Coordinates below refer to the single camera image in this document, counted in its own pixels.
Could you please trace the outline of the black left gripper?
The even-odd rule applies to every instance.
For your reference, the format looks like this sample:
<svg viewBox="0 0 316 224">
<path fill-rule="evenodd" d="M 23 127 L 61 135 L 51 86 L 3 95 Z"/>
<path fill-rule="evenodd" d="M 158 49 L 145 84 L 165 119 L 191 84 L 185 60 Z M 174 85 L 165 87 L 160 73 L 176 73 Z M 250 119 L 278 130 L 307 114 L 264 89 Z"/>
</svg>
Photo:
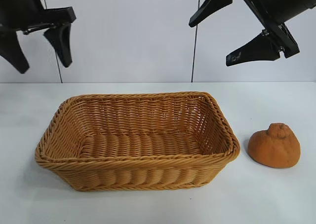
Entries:
<svg viewBox="0 0 316 224">
<path fill-rule="evenodd" d="M 19 73 L 29 69 L 16 31 L 27 33 L 42 29 L 45 38 L 57 53 L 65 68 L 72 61 L 70 49 L 71 23 L 76 19 L 72 7 L 45 9 L 41 0 L 0 0 L 0 55 Z"/>
</svg>

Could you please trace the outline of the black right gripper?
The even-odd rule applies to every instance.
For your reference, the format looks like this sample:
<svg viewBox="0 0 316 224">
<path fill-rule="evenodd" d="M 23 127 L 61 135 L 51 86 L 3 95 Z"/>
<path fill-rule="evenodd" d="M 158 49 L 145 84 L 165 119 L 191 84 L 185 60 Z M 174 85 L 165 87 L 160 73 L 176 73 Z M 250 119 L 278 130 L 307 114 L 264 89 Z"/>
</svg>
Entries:
<svg viewBox="0 0 316 224">
<path fill-rule="evenodd" d="M 289 58 L 300 52 L 298 43 L 285 22 L 312 9 L 316 0 L 244 0 L 264 30 L 247 44 L 226 56 L 226 66 L 253 61 L 274 61 L 283 52 Z M 232 4 L 233 0 L 205 0 L 189 20 L 195 27 L 214 12 Z"/>
</svg>

